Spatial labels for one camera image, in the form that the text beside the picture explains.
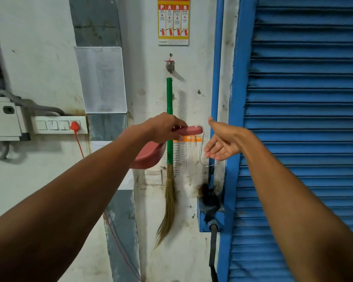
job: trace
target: dustpan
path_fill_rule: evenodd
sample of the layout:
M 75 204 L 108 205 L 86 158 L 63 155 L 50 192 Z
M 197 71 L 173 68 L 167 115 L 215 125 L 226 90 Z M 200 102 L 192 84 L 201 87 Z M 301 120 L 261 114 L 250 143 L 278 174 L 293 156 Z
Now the dustpan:
M 202 127 L 190 126 L 178 128 L 175 132 L 181 136 L 200 135 L 203 133 Z M 165 153 L 166 142 L 158 144 L 156 142 L 148 142 L 137 155 L 135 161 L 131 164 L 132 169 L 148 169 L 155 166 Z

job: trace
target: grass broom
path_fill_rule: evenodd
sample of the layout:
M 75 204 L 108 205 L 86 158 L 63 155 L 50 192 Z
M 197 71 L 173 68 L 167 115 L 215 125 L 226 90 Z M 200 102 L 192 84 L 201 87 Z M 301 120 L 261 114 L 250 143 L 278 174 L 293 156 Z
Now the grass broom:
M 167 78 L 167 113 L 173 114 L 173 80 Z M 175 218 L 175 207 L 177 205 L 177 190 L 175 187 L 174 178 L 174 146 L 173 140 L 167 142 L 167 179 L 165 189 L 165 216 L 157 230 L 156 247 L 164 240 L 169 234 Z

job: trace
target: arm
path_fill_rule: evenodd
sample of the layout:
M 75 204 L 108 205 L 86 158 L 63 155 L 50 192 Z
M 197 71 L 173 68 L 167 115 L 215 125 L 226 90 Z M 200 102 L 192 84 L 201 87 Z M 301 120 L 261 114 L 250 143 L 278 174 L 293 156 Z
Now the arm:
M 0 217 L 0 281 L 57 281 L 148 141 L 186 126 L 163 113 L 132 126 Z
M 353 232 L 249 130 L 210 120 L 206 156 L 243 153 L 264 213 L 297 281 L 353 281 Z

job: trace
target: green broom handle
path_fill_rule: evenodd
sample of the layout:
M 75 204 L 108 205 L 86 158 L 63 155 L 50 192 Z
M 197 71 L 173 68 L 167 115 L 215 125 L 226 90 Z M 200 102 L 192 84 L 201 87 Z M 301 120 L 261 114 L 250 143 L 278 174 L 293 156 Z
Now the green broom handle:
M 172 115 L 173 114 L 173 79 L 168 77 L 166 79 L 166 91 L 167 91 L 167 113 Z M 167 163 L 173 164 L 173 140 L 167 141 Z

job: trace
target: broom bristles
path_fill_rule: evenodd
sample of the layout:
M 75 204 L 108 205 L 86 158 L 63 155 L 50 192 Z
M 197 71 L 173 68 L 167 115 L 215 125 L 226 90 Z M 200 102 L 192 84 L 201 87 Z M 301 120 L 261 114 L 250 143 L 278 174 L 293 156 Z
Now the broom bristles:
M 165 216 L 157 230 L 157 243 L 155 247 L 159 246 L 164 238 L 169 234 L 174 223 L 175 207 L 177 205 L 177 190 L 175 187 L 174 166 L 172 164 L 167 165 L 165 200 Z

